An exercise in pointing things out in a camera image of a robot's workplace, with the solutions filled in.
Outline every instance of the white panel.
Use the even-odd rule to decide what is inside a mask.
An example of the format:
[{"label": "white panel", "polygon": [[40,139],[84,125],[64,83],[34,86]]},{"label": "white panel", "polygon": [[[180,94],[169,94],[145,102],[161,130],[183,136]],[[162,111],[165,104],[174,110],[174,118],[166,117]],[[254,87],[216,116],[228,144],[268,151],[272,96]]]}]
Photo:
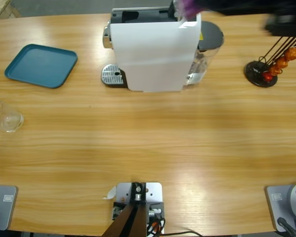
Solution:
[{"label": "white panel", "polygon": [[196,22],[111,24],[111,40],[128,88],[179,91],[186,82],[201,33]]}]

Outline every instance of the purple object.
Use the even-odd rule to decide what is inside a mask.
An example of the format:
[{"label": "purple object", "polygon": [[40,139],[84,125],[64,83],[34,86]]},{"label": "purple object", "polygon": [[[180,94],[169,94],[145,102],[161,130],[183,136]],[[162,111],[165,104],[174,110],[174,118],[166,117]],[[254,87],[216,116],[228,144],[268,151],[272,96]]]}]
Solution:
[{"label": "purple object", "polygon": [[195,0],[181,0],[181,6],[183,8],[183,15],[189,19],[199,12],[205,10],[205,8],[200,7]]}]

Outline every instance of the table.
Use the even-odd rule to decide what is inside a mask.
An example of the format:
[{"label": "table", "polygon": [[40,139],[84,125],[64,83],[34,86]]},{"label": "table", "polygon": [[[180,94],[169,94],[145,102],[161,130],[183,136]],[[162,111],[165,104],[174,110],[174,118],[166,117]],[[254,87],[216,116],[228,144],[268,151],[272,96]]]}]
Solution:
[{"label": "table", "polygon": [[[296,183],[296,61],[271,88],[250,84],[243,66],[277,40],[260,30],[265,15],[203,19],[225,43],[203,81],[181,92],[108,88],[114,63],[102,46],[104,15],[0,20],[0,99],[25,116],[0,132],[0,185],[19,194],[12,230],[101,235],[111,223],[119,182],[160,182],[166,232],[203,235],[272,231],[264,188]],[[66,83],[48,89],[3,72],[25,45],[73,50]]]}]

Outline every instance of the cable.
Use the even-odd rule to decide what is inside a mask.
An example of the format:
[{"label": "cable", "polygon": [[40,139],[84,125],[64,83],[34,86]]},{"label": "cable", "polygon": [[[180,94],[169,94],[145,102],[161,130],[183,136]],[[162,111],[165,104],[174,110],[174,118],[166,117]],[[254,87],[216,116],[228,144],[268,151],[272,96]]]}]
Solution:
[{"label": "cable", "polygon": [[177,232],[177,233],[169,233],[169,234],[160,234],[159,236],[178,236],[178,235],[184,235],[184,234],[195,234],[199,237],[203,237],[201,234],[195,231],[184,231],[184,232]]},{"label": "cable", "polygon": [[[152,230],[149,232],[148,230],[150,229],[150,227],[152,227],[152,223],[157,222],[157,224],[159,225],[159,231],[156,232],[155,234],[153,233],[153,231],[155,230],[156,226],[152,228]],[[153,237],[160,237],[160,236],[178,236],[178,235],[184,235],[184,234],[194,234],[196,236],[199,237],[203,237],[201,234],[199,234],[196,231],[184,231],[184,232],[177,232],[177,233],[168,233],[168,234],[163,234],[162,230],[164,228],[166,224],[166,219],[165,218],[161,218],[161,219],[154,219],[147,227],[147,236],[149,236],[150,234],[153,234]]]},{"label": "cable", "polygon": [[296,230],[290,226],[283,217],[278,218],[277,223],[283,227],[291,237],[296,237]]}]

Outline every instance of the orange coffee capsule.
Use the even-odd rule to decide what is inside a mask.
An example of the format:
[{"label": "orange coffee capsule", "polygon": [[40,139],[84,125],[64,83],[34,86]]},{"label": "orange coffee capsule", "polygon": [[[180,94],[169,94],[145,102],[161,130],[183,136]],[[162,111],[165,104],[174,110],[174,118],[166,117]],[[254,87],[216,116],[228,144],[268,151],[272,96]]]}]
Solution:
[{"label": "orange coffee capsule", "polygon": [[279,59],[276,60],[275,64],[278,68],[285,68],[288,66],[288,61],[286,60],[285,57],[280,57]]},{"label": "orange coffee capsule", "polygon": [[277,76],[281,73],[281,69],[279,69],[276,65],[271,66],[268,71],[272,76]]},{"label": "orange coffee capsule", "polygon": [[284,56],[287,61],[292,61],[296,59],[296,47],[290,47],[285,50]]}]

